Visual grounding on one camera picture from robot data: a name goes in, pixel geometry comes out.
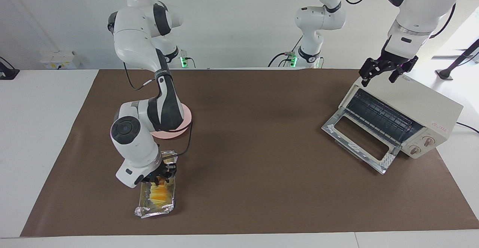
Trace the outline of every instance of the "white table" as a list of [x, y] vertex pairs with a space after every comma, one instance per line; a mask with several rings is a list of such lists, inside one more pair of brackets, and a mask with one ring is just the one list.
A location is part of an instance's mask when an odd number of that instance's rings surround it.
[[[462, 103], [460, 122], [479, 127], [474, 109], [479, 100], [471, 92], [479, 93], [473, 82], [479, 79], [477, 66], [457, 70], [454, 81], [442, 82], [431, 72], [437, 64], [409, 75]], [[0, 247], [479, 247], [479, 230], [18, 238], [97, 72], [22, 71], [14, 81], [0, 82]], [[438, 151], [479, 216], [479, 134], [457, 126]]]

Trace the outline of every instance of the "pink plate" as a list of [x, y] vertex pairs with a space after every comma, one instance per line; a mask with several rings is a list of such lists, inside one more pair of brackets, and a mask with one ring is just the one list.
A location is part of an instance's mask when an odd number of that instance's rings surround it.
[[[186, 105], [184, 105], [183, 103], [181, 103], [181, 105], [183, 106], [184, 120], [181, 123], [181, 125], [175, 130], [180, 130], [180, 129], [183, 129], [183, 128], [187, 127], [190, 124], [191, 118], [192, 118], [190, 109]], [[179, 132], [155, 131], [155, 132], [151, 132], [151, 134], [154, 137], [157, 137], [158, 139], [167, 140], [167, 139], [176, 138], [179, 135], [183, 134], [187, 130], [188, 129], [185, 129], [185, 130], [179, 131]]]

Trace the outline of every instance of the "black stand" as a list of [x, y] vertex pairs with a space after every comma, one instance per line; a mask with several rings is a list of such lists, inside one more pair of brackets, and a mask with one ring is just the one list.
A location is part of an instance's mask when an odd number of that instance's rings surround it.
[[447, 68], [443, 70], [436, 70], [436, 74], [445, 81], [452, 81], [451, 71], [459, 66], [462, 61], [464, 61], [470, 54], [472, 54], [477, 48], [479, 48], [479, 40], [476, 40], [467, 50], [464, 51], [460, 57], [457, 57], [456, 60]]
[[0, 76], [0, 80], [13, 80], [17, 77], [19, 69], [9, 69], [2, 62], [0, 62], [0, 72], [3, 72], [5, 76]]

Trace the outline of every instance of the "brown table mat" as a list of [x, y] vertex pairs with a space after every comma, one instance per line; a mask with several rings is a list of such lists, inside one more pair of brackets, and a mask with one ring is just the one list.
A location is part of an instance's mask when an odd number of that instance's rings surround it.
[[[130, 73], [136, 86], [152, 76]], [[356, 70], [173, 75], [195, 120], [190, 150], [178, 162], [173, 212], [134, 216], [139, 187], [115, 178], [123, 158], [109, 137], [120, 105], [150, 98], [156, 87], [136, 92], [124, 71], [102, 70], [21, 236], [479, 228], [437, 151], [420, 159], [401, 154], [382, 176], [320, 129]], [[157, 142], [183, 151], [187, 134]]]

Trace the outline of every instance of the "black stand base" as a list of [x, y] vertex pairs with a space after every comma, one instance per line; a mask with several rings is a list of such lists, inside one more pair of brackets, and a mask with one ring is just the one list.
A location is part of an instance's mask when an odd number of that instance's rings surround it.
[[19, 69], [10, 69], [10, 71], [13, 72], [10, 76], [0, 76], [0, 80], [13, 80], [20, 72]]
[[453, 78], [451, 76], [449, 76], [449, 77], [443, 76], [441, 74], [441, 71], [442, 70], [440, 70], [440, 69], [436, 70], [436, 74], [439, 76], [439, 78], [441, 78], [442, 80], [445, 80], [445, 81], [452, 81], [453, 80]]

